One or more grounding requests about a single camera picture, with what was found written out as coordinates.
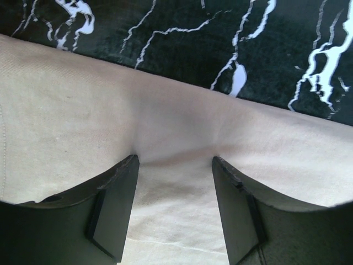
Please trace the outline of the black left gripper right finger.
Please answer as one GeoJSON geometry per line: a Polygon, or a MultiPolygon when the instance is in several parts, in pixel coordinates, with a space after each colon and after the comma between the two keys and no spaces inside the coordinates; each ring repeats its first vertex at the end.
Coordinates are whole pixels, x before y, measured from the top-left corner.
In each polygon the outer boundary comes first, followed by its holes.
{"type": "Polygon", "coordinates": [[[352,263],[352,203],[291,198],[217,156],[212,174],[230,264],[352,263]]]}

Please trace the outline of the beige t shirt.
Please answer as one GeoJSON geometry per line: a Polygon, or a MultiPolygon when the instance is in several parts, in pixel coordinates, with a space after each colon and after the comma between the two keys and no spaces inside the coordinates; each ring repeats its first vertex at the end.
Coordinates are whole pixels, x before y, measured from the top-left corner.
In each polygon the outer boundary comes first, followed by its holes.
{"type": "Polygon", "coordinates": [[[212,160],[291,198],[352,203],[352,127],[1,36],[1,202],[139,159],[117,264],[230,264],[212,160]]]}

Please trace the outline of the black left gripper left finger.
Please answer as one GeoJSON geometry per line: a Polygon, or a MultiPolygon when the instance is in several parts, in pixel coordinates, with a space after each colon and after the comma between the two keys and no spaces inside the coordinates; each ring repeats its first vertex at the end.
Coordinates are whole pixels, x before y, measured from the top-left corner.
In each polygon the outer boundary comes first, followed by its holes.
{"type": "Polygon", "coordinates": [[[130,155],[41,202],[1,202],[1,263],[120,263],[139,166],[130,155]]]}

